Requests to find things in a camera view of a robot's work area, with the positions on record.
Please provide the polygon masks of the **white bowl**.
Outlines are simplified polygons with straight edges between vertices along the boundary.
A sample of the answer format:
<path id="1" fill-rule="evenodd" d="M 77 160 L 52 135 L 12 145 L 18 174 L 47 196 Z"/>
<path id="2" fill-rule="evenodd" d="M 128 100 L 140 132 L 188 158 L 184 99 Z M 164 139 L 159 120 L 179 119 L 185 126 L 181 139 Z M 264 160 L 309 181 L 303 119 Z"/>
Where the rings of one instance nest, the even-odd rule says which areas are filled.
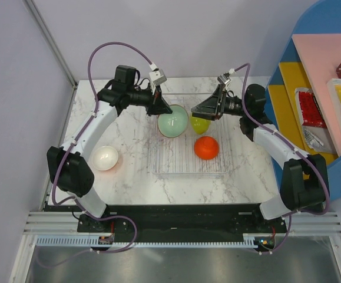
<path id="1" fill-rule="evenodd" d="M 118 151 L 112 146 L 99 147 L 91 156 L 92 165 L 100 171 L 112 169 L 118 159 Z"/>

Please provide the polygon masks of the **white wire dish rack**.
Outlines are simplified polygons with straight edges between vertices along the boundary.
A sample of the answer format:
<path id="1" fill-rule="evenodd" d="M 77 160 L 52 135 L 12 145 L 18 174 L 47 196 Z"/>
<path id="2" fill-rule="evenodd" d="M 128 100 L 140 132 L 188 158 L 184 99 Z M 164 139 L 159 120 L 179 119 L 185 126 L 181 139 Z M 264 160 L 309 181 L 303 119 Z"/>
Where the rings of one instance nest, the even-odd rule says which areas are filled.
<path id="1" fill-rule="evenodd" d="M 184 133 L 178 137 L 163 136 L 157 125 L 158 117 L 152 118 L 150 138 L 150 167 L 159 176 L 218 176 L 227 173 L 230 160 L 230 145 L 226 136 L 224 118 L 213 121 L 205 136 L 214 138 L 219 145 L 217 157 L 203 160 L 194 152 L 194 144 L 201 136 L 189 124 Z"/>

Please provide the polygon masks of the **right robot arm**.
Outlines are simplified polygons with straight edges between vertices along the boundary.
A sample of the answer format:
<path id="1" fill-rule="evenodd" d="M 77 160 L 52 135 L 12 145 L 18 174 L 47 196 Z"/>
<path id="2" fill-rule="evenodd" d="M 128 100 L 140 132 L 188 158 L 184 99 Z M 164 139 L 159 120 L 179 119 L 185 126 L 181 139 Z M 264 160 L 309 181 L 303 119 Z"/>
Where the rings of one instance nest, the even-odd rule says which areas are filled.
<path id="1" fill-rule="evenodd" d="M 329 209 L 330 193 L 325 158 L 309 154 L 285 138 L 264 112 L 265 89 L 250 84 L 241 98 L 230 97 L 222 84 L 214 93 L 191 109 L 194 117 L 210 121 L 229 114 L 240 118 L 241 132 L 263 147 L 282 169 L 279 193 L 260 204 L 251 217 L 252 227 L 265 232 L 273 219 L 308 212 L 323 215 Z"/>

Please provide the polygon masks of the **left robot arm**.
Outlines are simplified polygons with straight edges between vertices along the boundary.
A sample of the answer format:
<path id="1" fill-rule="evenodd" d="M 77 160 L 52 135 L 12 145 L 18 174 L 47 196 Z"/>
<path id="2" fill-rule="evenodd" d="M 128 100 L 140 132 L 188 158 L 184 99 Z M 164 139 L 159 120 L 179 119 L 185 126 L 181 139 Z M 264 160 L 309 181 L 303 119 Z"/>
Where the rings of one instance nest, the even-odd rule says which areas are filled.
<path id="1" fill-rule="evenodd" d="M 142 106 L 149 116 L 172 112 L 160 87 L 167 80 L 164 71 L 155 64 L 150 68 L 150 83 L 142 90 L 135 85 L 138 70 L 119 65 L 115 77 L 95 93 L 95 108 L 77 132 L 60 147 L 52 146 L 47 151 L 52 190 L 67 192 L 70 199 L 89 213 L 91 226 L 99 232 L 109 229 L 111 218 L 104 213 L 107 206 L 93 187 L 94 174 L 87 163 L 93 148 L 128 106 Z"/>

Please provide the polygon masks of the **lime green bowl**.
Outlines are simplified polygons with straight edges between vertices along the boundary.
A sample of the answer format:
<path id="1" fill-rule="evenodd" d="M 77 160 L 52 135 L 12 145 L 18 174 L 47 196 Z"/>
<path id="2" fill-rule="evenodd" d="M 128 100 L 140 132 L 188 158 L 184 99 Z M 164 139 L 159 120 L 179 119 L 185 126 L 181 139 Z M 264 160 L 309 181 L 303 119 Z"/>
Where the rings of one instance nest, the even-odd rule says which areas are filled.
<path id="1" fill-rule="evenodd" d="M 210 127 L 211 121 L 191 116 L 190 117 L 190 124 L 191 124 L 191 126 L 192 126 L 192 128 L 196 134 L 203 134 Z"/>

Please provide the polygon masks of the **orange bowl front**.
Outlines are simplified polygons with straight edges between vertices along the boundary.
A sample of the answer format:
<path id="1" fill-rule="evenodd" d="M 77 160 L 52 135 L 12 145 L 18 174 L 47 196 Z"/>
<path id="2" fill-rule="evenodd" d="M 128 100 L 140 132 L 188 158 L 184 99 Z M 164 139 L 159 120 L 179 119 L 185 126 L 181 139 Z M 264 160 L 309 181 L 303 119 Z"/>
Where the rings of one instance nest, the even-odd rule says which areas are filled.
<path id="1" fill-rule="evenodd" d="M 194 153 L 203 160 L 211 160 L 217 157 L 219 150 L 219 143 L 210 136 L 203 136 L 197 139 L 194 144 Z"/>

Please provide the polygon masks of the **pale green ceramic bowl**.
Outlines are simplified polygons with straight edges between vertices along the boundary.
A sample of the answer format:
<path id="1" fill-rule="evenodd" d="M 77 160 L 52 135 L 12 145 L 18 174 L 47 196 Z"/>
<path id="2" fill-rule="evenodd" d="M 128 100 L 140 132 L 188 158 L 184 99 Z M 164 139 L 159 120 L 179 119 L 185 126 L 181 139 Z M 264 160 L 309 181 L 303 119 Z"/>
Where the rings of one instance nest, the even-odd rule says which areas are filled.
<path id="1" fill-rule="evenodd" d="M 171 114 L 161 114 L 157 126 L 160 133 L 168 138 L 175 138 L 185 132 L 188 126 L 188 113 L 184 107 L 171 105 Z"/>

